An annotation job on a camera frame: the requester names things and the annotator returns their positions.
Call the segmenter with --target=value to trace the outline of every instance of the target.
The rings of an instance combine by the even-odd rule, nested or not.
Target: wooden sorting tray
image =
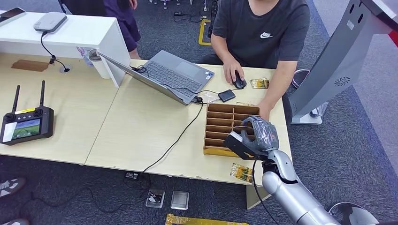
[[[225,138],[233,130],[240,133],[242,129],[247,131],[249,138],[254,139],[252,127],[240,127],[242,121],[249,116],[258,116],[258,107],[227,104],[209,104],[206,115],[205,155],[238,157],[234,152],[224,146]]]

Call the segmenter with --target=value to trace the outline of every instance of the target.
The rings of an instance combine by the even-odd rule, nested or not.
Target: laptop
[[[136,72],[129,65],[123,65],[100,52],[98,54],[135,79],[184,105],[188,105],[197,95],[194,92],[201,91],[214,76],[214,72],[164,50],[144,64],[148,73]]]

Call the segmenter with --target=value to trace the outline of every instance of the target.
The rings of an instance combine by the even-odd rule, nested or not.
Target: table leg
[[[266,200],[267,198],[271,197],[267,191],[265,191],[262,187],[257,188],[262,200]],[[256,190],[254,189],[253,185],[246,186],[246,208],[248,210],[252,209],[254,206],[260,204],[260,200],[256,194]]]

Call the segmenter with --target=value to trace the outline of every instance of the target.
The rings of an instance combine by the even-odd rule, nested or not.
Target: hand
[[[236,59],[234,57],[231,56],[230,59],[227,59],[224,61],[224,76],[225,79],[227,80],[227,82],[229,84],[232,84],[232,82],[236,81],[236,75],[235,75],[235,71],[238,71],[240,79],[243,80],[243,69],[240,66],[239,62],[236,61]]]
[[[137,0],[129,0],[129,1],[130,1],[130,6],[131,6],[133,9],[136,9],[137,6],[138,6]]]
[[[268,104],[262,102],[256,105],[256,107],[260,108],[260,117],[266,121],[269,121],[269,115],[271,114],[272,108],[268,106]]]

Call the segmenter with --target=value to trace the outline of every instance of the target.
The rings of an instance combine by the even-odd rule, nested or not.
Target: smartphone
[[[0,26],[14,21],[25,14],[26,12],[21,8],[13,8],[7,12],[4,12],[0,14]]]

